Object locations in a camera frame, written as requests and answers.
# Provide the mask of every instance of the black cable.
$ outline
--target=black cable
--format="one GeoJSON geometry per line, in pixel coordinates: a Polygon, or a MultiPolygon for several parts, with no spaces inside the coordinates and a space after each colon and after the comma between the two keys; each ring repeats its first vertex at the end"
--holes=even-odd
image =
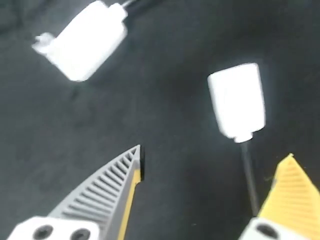
{"type": "Polygon", "coordinates": [[[135,4],[136,2],[138,2],[139,0],[126,0],[124,3],[122,3],[122,7],[124,9],[130,7],[131,5],[135,4]]]}
{"type": "Polygon", "coordinates": [[[259,199],[256,189],[256,181],[253,173],[252,160],[249,151],[249,141],[240,143],[241,146],[241,158],[243,161],[243,168],[249,192],[249,198],[251,203],[251,209],[254,216],[259,213],[259,199]]]}

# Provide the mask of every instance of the screw hole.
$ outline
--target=screw hole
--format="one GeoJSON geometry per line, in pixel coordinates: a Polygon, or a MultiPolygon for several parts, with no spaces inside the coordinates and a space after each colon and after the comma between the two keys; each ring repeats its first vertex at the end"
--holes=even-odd
{"type": "Polygon", "coordinates": [[[41,226],[37,230],[35,230],[35,232],[33,234],[33,238],[35,240],[46,239],[51,235],[53,230],[54,230],[54,228],[51,225],[41,226]]]}
{"type": "Polygon", "coordinates": [[[89,238],[90,231],[85,228],[78,229],[71,235],[71,240],[88,240],[89,238]]]}
{"type": "Polygon", "coordinates": [[[271,226],[267,224],[259,224],[256,229],[265,236],[272,239],[279,239],[279,235],[271,226]]]}

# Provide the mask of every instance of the dark background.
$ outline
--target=dark background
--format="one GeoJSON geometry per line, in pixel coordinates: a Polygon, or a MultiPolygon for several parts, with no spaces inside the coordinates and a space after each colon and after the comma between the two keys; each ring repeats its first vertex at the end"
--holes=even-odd
{"type": "Polygon", "coordinates": [[[240,149],[218,130],[207,76],[246,62],[266,107],[251,144],[260,199],[290,152],[320,187],[318,1],[141,0],[117,51],[70,82],[31,44],[90,2],[0,4],[0,239],[137,144],[146,172],[127,240],[238,239],[251,217],[240,149]]]}

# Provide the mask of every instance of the white power adapter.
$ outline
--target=white power adapter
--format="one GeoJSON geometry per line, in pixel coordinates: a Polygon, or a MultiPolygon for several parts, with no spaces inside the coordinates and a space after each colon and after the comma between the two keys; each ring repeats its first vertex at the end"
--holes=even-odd
{"type": "Polygon", "coordinates": [[[208,77],[208,85],[223,135],[242,143],[265,126],[265,103],[256,63],[215,72],[208,77]]]}
{"type": "Polygon", "coordinates": [[[45,32],[32,48],[45,56],[71,81],[87,80],[127,35],[128,13],[118,3],[107,7],[97,0],[82,10],[54,38],[45,32]]]}

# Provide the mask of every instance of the white connector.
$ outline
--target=white connector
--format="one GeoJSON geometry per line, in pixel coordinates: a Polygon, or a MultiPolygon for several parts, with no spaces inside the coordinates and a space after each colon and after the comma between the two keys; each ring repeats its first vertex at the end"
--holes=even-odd
{"type": "Polygon", "coordinates": [[[97,0],[82,10],[56,38],[47,32],[37,36],[32,48],[71,81],[85,81],[127,35],[123,24],[127,15],[120,4],[107,7],[97,0]]]}
{"type": "Polygon", "coordinates": [[[208,85],[222,134],[236,143],[253,137],[265,124],[265,104],[259,67],[246,63],[211,74],[208,85]]]}

